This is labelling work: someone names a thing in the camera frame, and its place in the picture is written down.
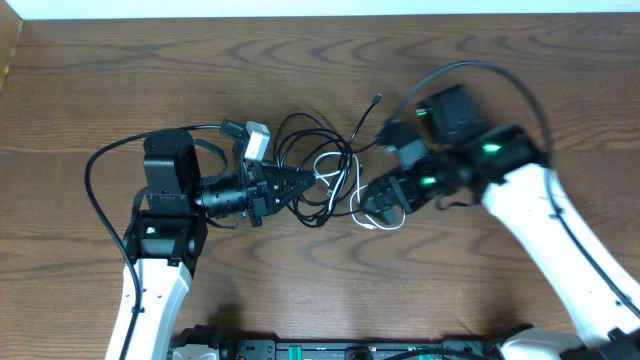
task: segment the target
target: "white wall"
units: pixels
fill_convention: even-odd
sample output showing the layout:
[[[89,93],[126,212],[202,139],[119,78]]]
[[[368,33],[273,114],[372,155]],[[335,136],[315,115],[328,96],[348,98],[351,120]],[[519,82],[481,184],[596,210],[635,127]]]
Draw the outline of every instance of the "white wall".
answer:
[[[25,20],[640,12],[640,0],[7,0]]]

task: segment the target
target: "white cable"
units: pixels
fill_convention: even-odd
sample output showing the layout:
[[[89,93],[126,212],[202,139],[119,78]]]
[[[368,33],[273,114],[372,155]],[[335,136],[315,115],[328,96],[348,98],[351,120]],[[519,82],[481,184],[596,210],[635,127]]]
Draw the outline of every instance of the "white cable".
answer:
[[[342,156],[342,153],[335,152],[335,151],[326,152],[326,153],[318,156],[318,158],[316,158],[316,160],[313,162],[313,172],[316,174],[316,179],[322,180],[325,184],[327,184],[327,186],[331,185],[329,183],[329,181],[327,180],[327,178],[330,178],[330,177],[333,177],[333,176],[336,176],[336,175],[340,174],[340,177],[338,178],[338,181],[336,182],[336,186],[333,189],[329,189],[329,193],[331,194],[331,197],[329,199],[329,209],[331,209],[331,207],[333,206],[333,200],[335,198],[335,195],[336,195],[336,192],[337,192],[337,189],[338,189],[338,184],[340,184],[340,181],[342,181],[342,178],[344,177],[346,171],[339,171],[338,170],[338,171],[334,171],[334,172],[328,173],[328,174],[320,174],[318,172],[317,165],[318,165],[318,161],[321,158],[324,158],[324,157],[327,157],[327,156],[337,156],[337,155]],[[355,221],[356,224],[358,224],[358,225],[360,225],[360,226],[362,226],[362,227],[364,227],[366,229],[369,229],[369,230],[374,230],[374,229],[397,230],[397,229],[401,228],[404,225],[404,222],[405,222],[406,217],[407,217],[407,213],[404,211],[404,209],[402,210],[402,222],[399,225],[394,226],[394,227],[382,226],[382,225],[378,224],[377,222],[375,222],[375,220],[373,220],[371,218],[371,216],[369,216],[369,215],[365,215],[365,216],[371,222],[371,224],[360,222],[358,220],[358,218],[356,218],[355,214],[353,213],[353,211],[354,211],[353,210],[353,198],[357,194],[358,195],[358,204],[359,204],[360,203],[360,191],[362,189],[366,188],[368,185],[360,186],[360,162],[358,161],[358,156],[357,155],[353,154],[351,156],[356,162],[356,190],[353,191],[353,193],[351,194],[351,198],[349,199],[349,209],[351,211],[351,217],[353,218],[353,221]]]
[[[372,224],[367,224],[367,223],[362,223],[360,221],[358,221],[358,219],[356,218],[356,215],[353,214],[353,197],[354,195],[356,195],[356,193],[358,194],[358,203],[360,203],[360,190],[366,188],[369,185],[363,185],[363,186],[358,186],[358,190],[354,191],[353,194],[351,194],[351,199],[349,199],[349,210],[352,212],[351,217],[353,218],[353,221],[356,222],[356,224],[363,226],[367,229],[373,230],[375,228],[378,228],[380,230],[398,230],[402,227],[402,225],[404,225],[404,222],[407,218],[407,213],[404,211],[404,209],[402,209],[402,222],[394,227],[385,227],[382,226],[380,224],[378,224],[377,222],[375,222],[375,220],[373,220],[371,218],[371,216],[369,215],[365,215],[367,217],[367,219],[369,219],[369,221],[371,221]]]

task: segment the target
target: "green led light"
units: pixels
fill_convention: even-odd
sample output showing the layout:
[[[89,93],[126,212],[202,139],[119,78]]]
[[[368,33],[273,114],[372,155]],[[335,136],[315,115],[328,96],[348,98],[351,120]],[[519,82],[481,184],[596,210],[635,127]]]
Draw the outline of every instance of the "green led light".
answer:
[[[420,346],[416,350],[429,350],[429,347],[428,346]],[[418,356],[418,360],[432,360],[432,359],[433,359],[433,357],[431,355],[429,355],[429,354]]]
[[[434,178],[433,176],[427,176],[422,178],[422,180],[420,180],[420,182],[422,183],[422,185],[431,185],[431,184],[435,184],[436,183],[436,178]]]
[[[502,146],[498,145],[498,144],[485,144],[484,146],[482,146],[482,149],[485,152],[496,152],[498,150],[500,150]]]
[[[302,360],[302,347],[289,346],[288,355],[289,360]]]

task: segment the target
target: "black plastic part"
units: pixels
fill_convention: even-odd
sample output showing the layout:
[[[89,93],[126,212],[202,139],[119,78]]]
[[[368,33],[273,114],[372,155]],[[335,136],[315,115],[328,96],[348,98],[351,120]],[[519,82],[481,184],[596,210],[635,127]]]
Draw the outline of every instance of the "black plastic part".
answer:
[[[284,360],[276,358],[276,342],[273,340],[242,339],[236,344],[237,360]]]
[[[220,133],[234,141],[242,142],[246,140],[245,126],[229,119],[224,119],[222,121]]]
[[[398,157],[402,169],[411,168],[429,153],[427,143],[411,124],[388,120],[376,136],[376,142]]]
[[[147,201],[152,213],[193,213],[187,193],[200,180],[200,168],[192,143],[191,134],[178,129],[155,133],[144,141]]]
[[[279,169],[267,162],[242,161],[237,175],[199,187],[194,201],[209,217],[225,217],[247,210],[251,225],[255,227],[262,225],[262,216],[282,210],[315,182],[315,175],[308,171],[295,171],[290,167]]]
[[[134,202],[124,237],[127,255],[133,263],[140,258],[166,259],[169,266],[182,262],[193,276],[207,237],[204,213],[189,196],[201,179],[193,138],[184,130],[165,130],[149,136],[144,150],[149,210],[138,211],[141,196]]]
[[[486,151],[485,145],[498,146]],[[394,206],[411,214],[437,196],[449,196],[462,187],[478,202],[489,183],[502,184],[504,175],[542,155],[518,126],[493,129],[464,145],[432,152],[409,169],[402,167],[373,180],[360,201],[362,211],[385,224],[396,221]]]
[[[225,176],[213,185],[199,187],[194,201],[209,217],[225,217],[245,211],[249,206],[247,190],[235,174]]]
[[[595,349],[575,349],[560,354],[562,360],[638,360],[640,359],[640,330],[624,334],[619,329],[609,334],[611,342]]]
[[[489,129],[463,85],[440,91],[417,107],[427,112],[424,121],[436,144],[460,145]]]
[[[137,259],[166,259],[167,265],[180,262],[193,277],[207,238],[204,216],[158,217],[142,211],[127,233],[125,247],[132,262]]]
[[[346,360],[373,360],[373,353],[369,347],[357,347],[345,351]]]

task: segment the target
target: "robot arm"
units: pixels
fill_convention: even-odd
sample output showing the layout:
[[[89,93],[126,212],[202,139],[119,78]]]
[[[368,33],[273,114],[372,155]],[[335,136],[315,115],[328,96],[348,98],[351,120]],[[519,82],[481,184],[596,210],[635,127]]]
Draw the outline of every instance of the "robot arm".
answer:
[[[433,199],[471,189],[474,203],[484,204],[538,265],[578,335],[547,336],[538,329],[517,334],[499,346],[507,359],[560,359],[561,353],[580,346],[601,355],[620,349],[613,343],[637,342],[640,285],[580,217],[527,134],[514,125],[490,130],[461,86],[418,107],[419,113],[429,113],[427,127],[444,150],[428,152],[410,125],[390,120],[378,139],[397,155],[400,166],[369,184],[360,204],[363,211],[389,224],[395,221],[395,206],[411,214]],[[632,353],[640,357],[639,348]]]
[[[131,272],[125,268],[107,359],[123,359],[122,354],[130,360],[167,358],[176,316],[207,237],[207,224],[222,227],[212,218],[248,213],[251,224],[260,226],[263,216],[280,211],[315,184],[312,173],[262,161],[269,142],[264,125],[225,120],[220,131],[235,141],[235,174],[223,170],[217,176],[201,177],[194,145],[217,154],[225,170],[226,158],[216,146],[193,140],[185,129],[154,132],[144,142],[148,187],[134,200],[131,224],[124,236],[126,255],[141,287],[141,304],[134,316],[136,289]],[[149,209],[140,211],[144,195]],[[185,359],[197,355],[197,349],[183,349],[188,355]]]
[[[505,359],[560,359],[559,354],[568,349],[606,347],[616,336],[640,329],[640,318],[612,291],[553,215],[543,181],[545,171],[550,170],[537,164],[520,167],[505,175],[504,184],[489,185],[482,202],[540,268],[567,309],[579,339],[532,329],[501,345]],[[640,299],[640,285],[580,217],[555,173],[551,180],[562,216],[575,237],[628,299]]]

